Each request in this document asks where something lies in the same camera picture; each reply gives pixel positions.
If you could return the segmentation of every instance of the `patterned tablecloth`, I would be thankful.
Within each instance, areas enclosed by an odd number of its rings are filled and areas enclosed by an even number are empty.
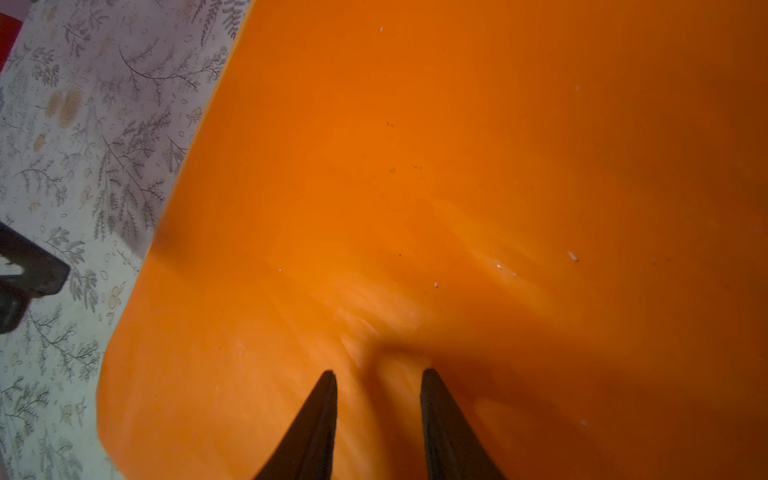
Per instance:
[[[248,0],[33,4],[0,74],[0,221],[71,266],[0,338],[10,478],[119,478],[101,357]]]

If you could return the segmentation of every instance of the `black plastic part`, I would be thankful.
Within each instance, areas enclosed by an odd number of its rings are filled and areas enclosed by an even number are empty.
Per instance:
[[[69,275],[69,265],[0,223],[0,254],[24,271],[0,275],[0,333],[14,330],[29,301],[58,293]]]
[[[336,375],[326,370],[254,480],[330,480],[337,402]]]
[[[505,480],[434,369],[424,370],[421,401],[429,480]]]

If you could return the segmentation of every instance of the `orange cutting board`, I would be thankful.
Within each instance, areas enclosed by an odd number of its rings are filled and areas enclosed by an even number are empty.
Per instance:
[[[768,478],[765,2],[256,0],[98,385],[129,480]]]

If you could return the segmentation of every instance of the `fern pattern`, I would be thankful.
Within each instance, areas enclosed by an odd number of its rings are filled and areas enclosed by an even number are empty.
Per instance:
[[[248,0],[39,0],[0,72],[0,221],[66,262],[0,337],[9,478],[121,478],[98,441],[104,348]]]

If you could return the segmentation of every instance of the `orange tray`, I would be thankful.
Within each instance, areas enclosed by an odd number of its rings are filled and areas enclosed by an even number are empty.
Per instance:
[[[768,478],[764,18],[253,2],[104,357],[117,467],[252,478],[333,369],[334,476],[425,478],[434,366],[510,478]]]

